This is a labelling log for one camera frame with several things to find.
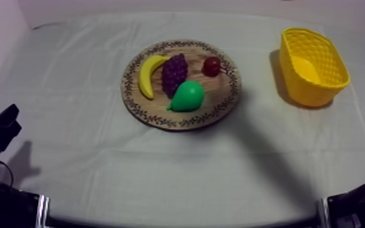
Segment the gray tablecloth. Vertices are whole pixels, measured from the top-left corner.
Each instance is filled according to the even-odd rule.
[[[352,83],[330,106],[295,106],[283,89],[280,33],[332,39]],[[204,130],[141,124],[119,84],[129,61],[167,39],[197,39],[237,64],[243,97]],[[15,186],[52,198],[51,214],[99,224],[259,225],[314,213],[320,197],[365,182],[365,36],[282,19],[136,13],[33,30],[0,75],[0,111],[23,127],[1,158]],[[0,167],[0,178],[8,175]]]

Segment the yellow basket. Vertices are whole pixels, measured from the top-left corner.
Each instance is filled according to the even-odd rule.
[[[289,96],[305,106],[327,104],[350,82],[332,42],[305,28],[282,32],[280,65]]]

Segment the cable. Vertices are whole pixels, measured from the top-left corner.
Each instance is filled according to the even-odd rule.
[[[0,161],[0,165],[3,165],[4,167],[7,168],[9,174],[10,174],[10,188],[13,187],[13,184],[14,184],[14,175],[13,175],[13,172],[12,170],[9,168],[8,165],[6,165],[6,163]]]

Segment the wooden plate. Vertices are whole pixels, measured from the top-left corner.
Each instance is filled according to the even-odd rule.
[[[139,91],[139,71],[151,55],[174,56],[183,53],[188,63],[188,78],[199,82],[205,90],[204,102],[194,112],[167,111],[171,103],[161,87],[162,67],[152,75],[154,99],[146,99]],[[225,73],[211,78],[202,74],[204,60],[217,56]],[[201,41],[189,39],[157,43],[143,50],[127,66],[121,83],[122,98],[130,113],[143,123],[164,130],[192,130],[212,124],[227,115],[241,93],[241,77],[235,63],[221,50]]]

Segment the basket rim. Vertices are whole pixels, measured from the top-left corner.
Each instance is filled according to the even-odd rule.
[[[302,78],[303,80],[305,80],[305,82],[311,83],[311,84],[313,84],[315,86],[318,86],[318,87],[321,87],[321,88],[324,88],[324,89],[342,89],[342,88],[345,88],[345,87],[347,87],[349,85],[349,83],[351,81],[351,77],[349,75],[348,69],[346,68],[345,63],[344,63],[343,59],[341,58],[341,55],[338,53],[338,50],[334,46],[334,44],[332,43],[332,41],[329,38],[323,36],[322,34],[320,34],[318,32],[315,32],[313,30],[310,30],[308,28],[291,27],[291,28],[286,28],[286,29],[284,29],[281,32],[281,36],[284,39],[284,45],[286,45],[286,48],[289,51],[290,62],[292,64],[293,69],[294,69],[294,65],[293,65],[293,60],[291,58],[292,55],[290,53],[290,46],[289,46],[289,43],[288,43],[288,40],[287,40],[287,37],[286,37],[286,33],[289,32],[289,31],[296,31],[296,32],[301,32],[301,33],[307,33],[308,35],[314,35],[317,38],[319,38],[320,40],[322,40],[323,42],[326,42],[329,45],[331,51],[333,51],[336,54],[336,58],[338,58],[338,60],[342,64],[343,68],[345,69],[346,76],[347,76],[347,81],[345,81],[343,83],[340,83],[340,84],[337,84],[337,85],[332,85],[332,84],[328,84],[328,83],[317,83],[317,82],[310,81],[310,80],[306,79],[305,77],[302,77],[299,73],[296,72],[296,74],[300,78]]]

